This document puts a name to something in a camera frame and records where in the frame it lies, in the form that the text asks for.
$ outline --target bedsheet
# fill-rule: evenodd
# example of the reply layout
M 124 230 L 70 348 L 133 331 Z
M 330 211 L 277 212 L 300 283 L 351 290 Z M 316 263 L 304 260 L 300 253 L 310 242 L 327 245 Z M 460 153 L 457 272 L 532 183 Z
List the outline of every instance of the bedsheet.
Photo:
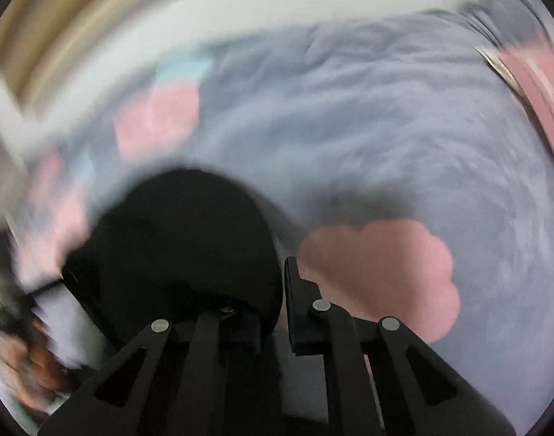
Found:
M 475 48 L 554 38 L 528 0 L 501 1 L 171 54 L 37 162 L 16 227 L 22 284 L 57 276 L 142 179 L 222 174 L 326 299 L 399 317 L 525 434 L 554 397 L 554 159 Z M 64 364 L 101 362 L 65 290 L 40 306 Z M 285 326 L 284 409 L 325 420 L 320 361 L 293 359 Z

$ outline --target pink cloud pattern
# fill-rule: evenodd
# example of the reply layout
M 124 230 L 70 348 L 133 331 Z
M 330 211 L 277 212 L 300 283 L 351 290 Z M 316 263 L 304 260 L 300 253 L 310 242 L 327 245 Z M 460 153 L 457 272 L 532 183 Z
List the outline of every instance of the pink cloud pattern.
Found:
M 57 151 L 48 153 L 38 164 L 31 189 L 29 200 L 37 207 L 42 207 L 48 200 L 52 187 L 63 169 L 63 160 Z
M 319 227 L 297 253 L 301 276 L 355 317 L 398 317 L 421 339 L 446 336 L 461 307 L 447 246 L 411 219 Z
M 83 206 L 83 191 L 73 189 L 60 200 L 49 228 L 40 234 L 26 234 L 17 242 L 16 272 L 28 288 L 61 275 L 67 254 L 90 235 Z
M 199 94 L 192 84 L 143 93 L 115 122 L 119 154 L 135 160 L 184 141 L 198 124 Z

